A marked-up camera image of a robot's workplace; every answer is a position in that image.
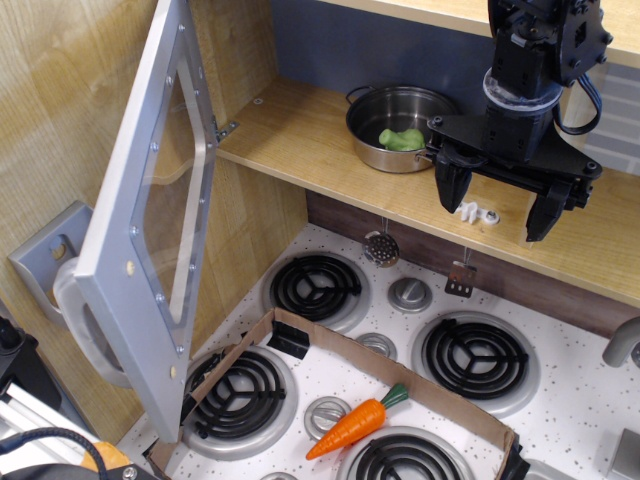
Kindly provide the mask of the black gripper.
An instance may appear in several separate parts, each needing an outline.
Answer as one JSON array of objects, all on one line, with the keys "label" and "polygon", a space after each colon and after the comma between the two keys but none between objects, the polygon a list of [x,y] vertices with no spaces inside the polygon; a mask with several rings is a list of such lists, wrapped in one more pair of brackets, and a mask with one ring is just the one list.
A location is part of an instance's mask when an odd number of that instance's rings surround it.
[{"label": "black gripper", "polygon": [[551,110],[516,112],[488,104],[482,115],[428,120],[441,205],[454,213],[474,173],[538,194],[527,242],[542,241],[566,209],[587,205],[602,167],[556,131]]}]

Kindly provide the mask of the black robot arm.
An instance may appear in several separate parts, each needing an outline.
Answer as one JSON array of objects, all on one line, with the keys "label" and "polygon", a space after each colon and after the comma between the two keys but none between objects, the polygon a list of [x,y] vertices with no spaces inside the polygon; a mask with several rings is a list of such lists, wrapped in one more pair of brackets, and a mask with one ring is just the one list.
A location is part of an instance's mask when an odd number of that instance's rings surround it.
[{"label": "black robot arm", "polygon": [[598,125],[602,99],[588,72],[613,37],[597,1],[491,1],[495,51],[481,116],[428,121],[427,155],[442,206],[454,212],[473,174],[535,193],[527,241],[543,240],[564,211],[583,208],[602,173],[565,141]]}]

